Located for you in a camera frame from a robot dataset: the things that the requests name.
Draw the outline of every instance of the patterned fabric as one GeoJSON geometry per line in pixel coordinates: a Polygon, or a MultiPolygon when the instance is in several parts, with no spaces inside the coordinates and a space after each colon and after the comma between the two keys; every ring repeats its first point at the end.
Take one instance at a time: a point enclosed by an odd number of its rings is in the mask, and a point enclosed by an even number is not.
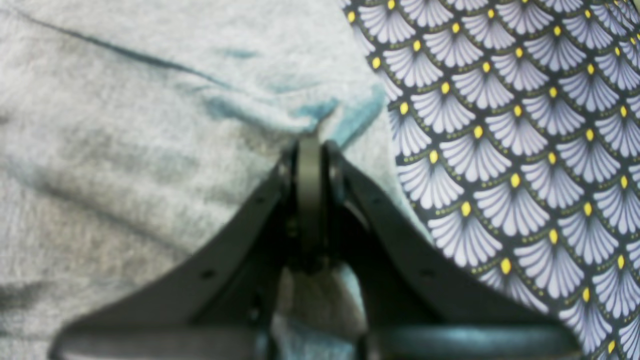
{"type": "Polygon", "coordinates": [[[640,359],[640,15],[629,0],[343,0],[435,246],[640,359]]]}

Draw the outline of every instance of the fan pattern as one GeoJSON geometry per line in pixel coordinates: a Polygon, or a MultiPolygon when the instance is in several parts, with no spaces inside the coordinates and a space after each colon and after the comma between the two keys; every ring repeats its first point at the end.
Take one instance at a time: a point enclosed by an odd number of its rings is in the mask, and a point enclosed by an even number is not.
{"type": "Polygon", "coordinates": [[[630,0],[342,0],[435,246],[640,359],[640,15],[630,0]]]}

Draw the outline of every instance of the gray cloth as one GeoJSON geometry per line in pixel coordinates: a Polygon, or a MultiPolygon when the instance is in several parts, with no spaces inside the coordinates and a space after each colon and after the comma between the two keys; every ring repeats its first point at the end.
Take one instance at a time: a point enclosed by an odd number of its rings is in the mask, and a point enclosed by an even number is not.
{"type": "MultiPolygon", "coordinates": [[[[303,133],[419,226],[333,3],[0,0],[0,54],[0,359],[44,360],[64,323],[184,261],[303,133]]],[[[366,324],[347,267],[285,272],[280,292],[286,359],[351,356],[366,324]]]]}

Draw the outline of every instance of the gray fabric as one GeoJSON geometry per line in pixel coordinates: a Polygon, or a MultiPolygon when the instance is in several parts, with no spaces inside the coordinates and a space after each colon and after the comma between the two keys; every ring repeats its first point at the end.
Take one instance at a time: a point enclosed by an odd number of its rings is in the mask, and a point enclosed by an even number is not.
{"type": "MultiPolygon", "coordinates": [[[[184,261],[318,124],[418,224],[384,104],[333,3],[0,0],[0,359],[184,261]]],[[[348,268],[280,291],[285,358],[352,354],[348,268]]]]}

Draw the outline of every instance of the gray towel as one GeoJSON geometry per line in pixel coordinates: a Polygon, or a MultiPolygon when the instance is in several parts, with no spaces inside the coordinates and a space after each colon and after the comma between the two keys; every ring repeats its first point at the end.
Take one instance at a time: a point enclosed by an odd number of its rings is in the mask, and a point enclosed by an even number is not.
{"type": "MultiPolygon", "coordinates": [[[[333,3],[0,0],[0,359],[44,360],[64,323],[184,261],[303,133],[424,231],[385,103],[333,3]]],[[[349,269],[282,284],[285,358],[349,358],[349,269]]]]}

